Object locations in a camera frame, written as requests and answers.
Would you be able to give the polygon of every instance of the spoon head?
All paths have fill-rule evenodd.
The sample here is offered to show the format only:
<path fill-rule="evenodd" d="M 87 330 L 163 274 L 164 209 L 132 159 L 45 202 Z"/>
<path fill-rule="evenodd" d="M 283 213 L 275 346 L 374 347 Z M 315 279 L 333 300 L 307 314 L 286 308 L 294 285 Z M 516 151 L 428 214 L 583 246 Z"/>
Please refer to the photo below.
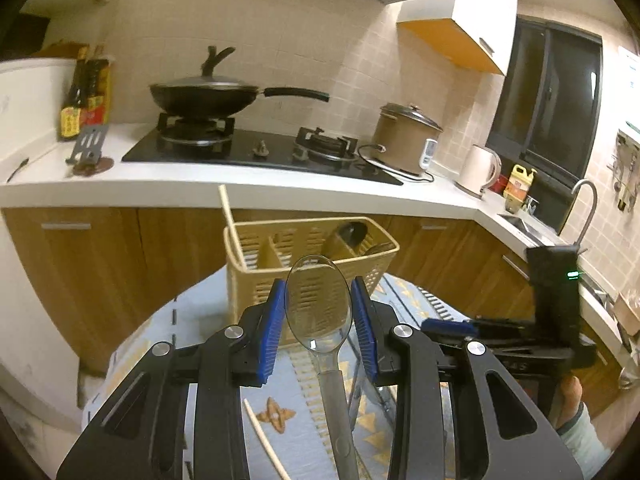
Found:
<path fill-rule="evenodd" d="M 300 258 L 287 276 L 285 310 L 291 332 L 313 352 L 340 348 L 351 327 L 351 295 L 334 263 L 317 254 Z"/>

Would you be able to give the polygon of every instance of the brown flower-shaped object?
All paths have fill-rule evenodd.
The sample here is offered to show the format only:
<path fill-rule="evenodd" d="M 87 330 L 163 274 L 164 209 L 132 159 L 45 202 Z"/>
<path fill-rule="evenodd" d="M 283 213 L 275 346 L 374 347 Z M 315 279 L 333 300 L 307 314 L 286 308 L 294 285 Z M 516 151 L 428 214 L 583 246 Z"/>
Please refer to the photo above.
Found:
<path fill-rule="evenodd" d="M 258 413 L 256 418 L 260 422 L 270 423 L 279 434 L 283 434 L 286 429 L 285 422 L 294 415 L 296 415 L 296 412 L 287 408 L 281 408 L 278 403 L 273 400 L 273 397 L 269 397 L 267 399 L 267 410 Z"/>

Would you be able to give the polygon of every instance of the yellow detergent bottle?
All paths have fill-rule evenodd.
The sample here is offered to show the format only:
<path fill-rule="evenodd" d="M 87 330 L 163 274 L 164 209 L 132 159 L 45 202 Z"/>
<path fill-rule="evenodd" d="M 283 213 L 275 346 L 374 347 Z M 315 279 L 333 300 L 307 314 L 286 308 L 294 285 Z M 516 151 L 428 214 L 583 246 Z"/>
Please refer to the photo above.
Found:
<path fill-rule="evenodd" d="M 513 167 L 511 170 L 511 176 L 509 177 L 509 182 L 503 193 L 504 208 L 509 213 L 515 214 L 518 209 L 522 207 L 535 174 L 536 170 L 533 168 L 531 172 L 527 174 L 527 168 L 523 168 L 519 164 L 516 164 Z"/>

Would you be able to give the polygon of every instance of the kettle handle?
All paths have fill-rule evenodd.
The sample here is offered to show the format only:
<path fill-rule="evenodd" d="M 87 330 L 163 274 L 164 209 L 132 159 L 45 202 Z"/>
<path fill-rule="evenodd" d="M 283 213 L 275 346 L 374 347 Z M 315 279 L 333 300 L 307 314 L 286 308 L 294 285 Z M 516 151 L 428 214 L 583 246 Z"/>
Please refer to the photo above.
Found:
<path fill-rule="evenodd" d="M 502 170 L 502 161 L 500 160 L 500 156 L 498 156 L 498 154 L 495 153 L 494 150 L 492 150 L 491 148 L 488 148 L 486 146 L 483 146 L 482 148 L 484 150 L 487 150 L 489 153 L 491 153 L 494 156 L 494 172 L 491 174 L 491 177 L 489 177 L 489 180 L 484 184 L 482 184 L 481 186 L 481 189 L 485 189 L 495 184 L 498 178 L 500 177 L 500 171 Z"/>

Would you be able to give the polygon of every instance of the faucet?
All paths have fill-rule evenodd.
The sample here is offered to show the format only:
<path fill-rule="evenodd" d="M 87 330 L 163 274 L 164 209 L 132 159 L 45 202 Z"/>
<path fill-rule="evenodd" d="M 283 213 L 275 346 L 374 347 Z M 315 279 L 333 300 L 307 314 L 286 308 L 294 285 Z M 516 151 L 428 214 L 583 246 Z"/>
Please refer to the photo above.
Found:
<path fill-rule="evenodd" d="M 586 184 L 587 186 L 590 186 L 591 190 L 593 191 L 593 203 L 591 203 L 591 211 L 589 211 L 589 216 L 587 216 L 587 221 L 584 223 L 584 226 L 582 227 L 582 231 L 580 231 L 580 235 L 578 236 L 578 239 L 575 241 L 575 245 L 577 245 L 578 247 L 580 247 L 580 244 L 582 243 L 582 239 L 584 238 L 584 235 L 586 234 L 587 229 L 589 228 L 589 225 L 591 225 L 591 220 L 593 220 L 593 215 L 596 213 L 596 208 L 598 206 L 598 190 L 596 189 L 596 185 L 591 180 L 588 180 L 586 178 L 583 178 L 575 183 L 574 188 L 571 190 L 572 196 L 577 196 L 578 192 L 580 191 L 580 188 L 584 186 L 584 184 Z M 578 250 L 578 254 L 581 254 L 584 251 Z"/>

